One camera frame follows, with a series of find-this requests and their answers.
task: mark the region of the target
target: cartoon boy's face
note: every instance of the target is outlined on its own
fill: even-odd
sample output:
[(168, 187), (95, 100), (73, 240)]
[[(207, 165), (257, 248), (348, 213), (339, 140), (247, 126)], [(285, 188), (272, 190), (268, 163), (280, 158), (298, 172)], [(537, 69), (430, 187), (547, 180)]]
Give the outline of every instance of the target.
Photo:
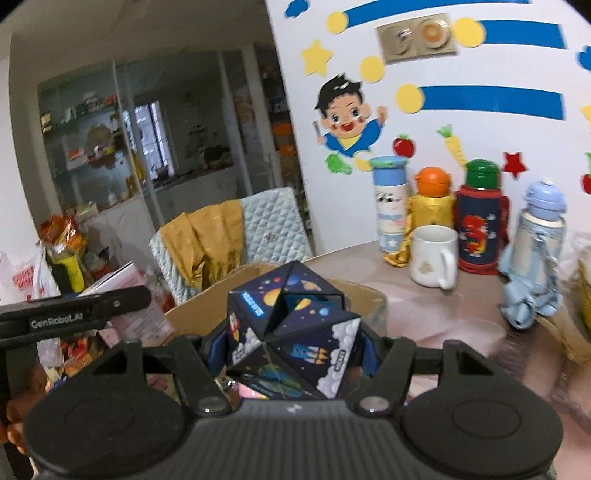
[(370, 116), (367, 103), (361, 103), (355, 94), (345, 93), (329, 104), (320, 124), (337, 138), (353, 138), (361, 134)]

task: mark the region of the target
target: cloud illustration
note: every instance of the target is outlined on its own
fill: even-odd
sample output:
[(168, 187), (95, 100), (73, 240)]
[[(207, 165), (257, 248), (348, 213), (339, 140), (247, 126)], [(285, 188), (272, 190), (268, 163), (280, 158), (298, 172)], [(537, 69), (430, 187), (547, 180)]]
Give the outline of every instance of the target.
[(586, 46), (579, 53), (579, 63), (585, 69), (591, 72), (591, 47)]
[(308, 0), (293, 0), (287, 5), (285, 9), (285, 16), (287, 18), (296, 18), (299, 17), (302, 13), (308, 10), (310, 7), (310, 3)]

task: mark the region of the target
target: window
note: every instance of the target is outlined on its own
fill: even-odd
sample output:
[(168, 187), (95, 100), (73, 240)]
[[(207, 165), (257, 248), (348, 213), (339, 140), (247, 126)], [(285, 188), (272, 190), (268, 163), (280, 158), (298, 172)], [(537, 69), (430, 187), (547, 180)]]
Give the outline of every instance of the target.
[[(141, 105), (135, 108), (135, 117), (138, 122), (139, 136), (142, 141), (144, 158), (148, 165), (152, 178), (156, 177), (156, 170), (168, 167), (168, 172), (174, 174), (174, 166), (168, 147), (168, 139), (164, 129), (162, 111), (160, 104), (156, 101), (149, 105)], [(124, 120), (128, 133), (130, 132), (131, 120), (129, 113), (124, 112)], [(136, 150), (133, 135), (129, 135), (131, 148)]]

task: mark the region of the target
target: electrical outlet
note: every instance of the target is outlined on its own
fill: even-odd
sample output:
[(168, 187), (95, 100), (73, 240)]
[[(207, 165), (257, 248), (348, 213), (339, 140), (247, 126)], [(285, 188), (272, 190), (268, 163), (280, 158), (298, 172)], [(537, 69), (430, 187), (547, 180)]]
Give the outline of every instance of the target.
[(456, 53), (448, 14), (403, 20), (376, 28), (384, 60), (402, 60)]

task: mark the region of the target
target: cartoon boy sticker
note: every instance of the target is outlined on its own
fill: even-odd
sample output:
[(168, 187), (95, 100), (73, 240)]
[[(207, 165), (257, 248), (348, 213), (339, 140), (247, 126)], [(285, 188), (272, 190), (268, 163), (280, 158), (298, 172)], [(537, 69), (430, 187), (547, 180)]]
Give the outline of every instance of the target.
[(318, 143), (353, 158), (357, 152), (367, 151), (379, 138), (388, 117), (384, 106), (376, 108), (377, 119), (369, 120), (371, 107), (364, 103), (361, 82), (353, 82), (345, 74), (326, 82), (318, 94), (316, 109), (320, 111), (320, 125), (328, 130)]

